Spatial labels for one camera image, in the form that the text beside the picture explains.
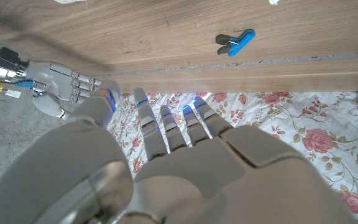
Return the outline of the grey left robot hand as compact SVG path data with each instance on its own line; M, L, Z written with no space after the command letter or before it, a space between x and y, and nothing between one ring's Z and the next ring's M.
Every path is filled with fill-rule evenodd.
M231 126L201 98L155 119L134 91L147 162L132 175L108 126L120 93L105 81L0 179L0 223L355 223L297 150L253 126Z

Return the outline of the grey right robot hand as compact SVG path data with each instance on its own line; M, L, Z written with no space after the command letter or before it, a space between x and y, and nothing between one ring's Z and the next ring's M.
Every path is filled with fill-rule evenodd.
M101 85L101 80L80 74L57 62L33 61L25 71L27 80L32 80L34 95L32 102L41 112L67 119L70 112L61 102L82 103Z

